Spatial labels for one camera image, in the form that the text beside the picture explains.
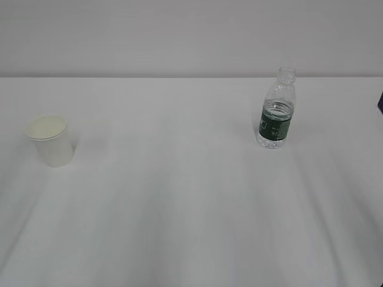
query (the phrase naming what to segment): paper cup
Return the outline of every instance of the paper cup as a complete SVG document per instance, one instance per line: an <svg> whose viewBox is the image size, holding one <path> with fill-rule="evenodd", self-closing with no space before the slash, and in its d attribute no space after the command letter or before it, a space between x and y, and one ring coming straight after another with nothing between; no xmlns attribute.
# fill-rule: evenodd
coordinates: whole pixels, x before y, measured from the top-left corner
<svg viewBox="0 0 383 287"><path fill-rule="evenodd" d="M73 157L73 147L64 118L42 115L27 126L26 134L34 143L43 162L52 167L64 166Z"/></svg>

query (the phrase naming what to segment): water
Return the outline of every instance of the water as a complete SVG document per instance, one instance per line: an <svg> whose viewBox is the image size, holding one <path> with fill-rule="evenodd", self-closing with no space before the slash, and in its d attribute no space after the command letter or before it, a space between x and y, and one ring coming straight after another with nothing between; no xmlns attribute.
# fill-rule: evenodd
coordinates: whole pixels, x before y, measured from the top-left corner
<svg viewBox="0 0 383 287"><path fill-rule="evenodd" d="M266 100L257 133L257 142L265 148L280 148L286 141L294 105L284 99Z"/></svg>

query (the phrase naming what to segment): dark object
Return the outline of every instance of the dark object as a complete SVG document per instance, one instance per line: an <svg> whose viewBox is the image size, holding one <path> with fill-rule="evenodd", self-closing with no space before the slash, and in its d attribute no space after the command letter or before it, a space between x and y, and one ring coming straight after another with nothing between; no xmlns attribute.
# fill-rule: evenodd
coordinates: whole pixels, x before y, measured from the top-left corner
<svg viewBox="0 0 383 287"><path fill-rule="evenodd" d="M379 103L378 103L378 108L381 110L381 112L383 113L383 94L381 96L381 99L379 100Z"/></svg>

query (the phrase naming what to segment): bottle label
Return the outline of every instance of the bottle label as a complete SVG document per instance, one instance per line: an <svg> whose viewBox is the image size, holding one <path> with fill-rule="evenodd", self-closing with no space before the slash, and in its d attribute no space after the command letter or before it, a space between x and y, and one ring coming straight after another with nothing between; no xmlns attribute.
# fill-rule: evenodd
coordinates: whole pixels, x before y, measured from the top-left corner
<svg viewBox="0 0 383 287"><path fill-rule="evenodd" d="M259 123L259 133L270 141L281 141L286 138L291 118L288 120L273 120L262 112L261 122Z"/></svg>

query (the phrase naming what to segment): cup rim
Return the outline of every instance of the cup rim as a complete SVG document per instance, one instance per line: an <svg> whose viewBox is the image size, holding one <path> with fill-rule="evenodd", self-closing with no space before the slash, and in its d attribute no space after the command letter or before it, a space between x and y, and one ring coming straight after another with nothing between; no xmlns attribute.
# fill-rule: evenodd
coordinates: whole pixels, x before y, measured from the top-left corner
<svg viewBox="0 0 383 287"><path fill-rule="evenodd" d="M49 136L49 137L47 137L47 138L36 138L36 137L33 137L33 136L31 135L29 129L32 127L32 125L33 125L37 120L39 120L39 119L41 119L41 118L48 118L48 117L58 117L58 118L60 118L60 119L63 121L64 125L65 125L64 128L63 128L63 130L61 130L59 133L57 133L57 134L55 134L55 135L53 135L53 136ZM66 120L65 120L62 116L60 116L60 115L54 115L54 114L39 115L39 116L37 116L37 117L35 117L35 118L33 118L33 119L31 119L31 120L28 121L28 124L27 124L27 126L26 126L26 128L25 128L25 134L26 134L30 139L32 139L33 141L41 141L41 142L44 142L44 141L50 141L50 140L52 140L52 139L56 139L56 138L58 138L60 135L62 135L63 133L65 133L65 131L67 130L67 127L68 127L68 124L67 124Z"/></svg>

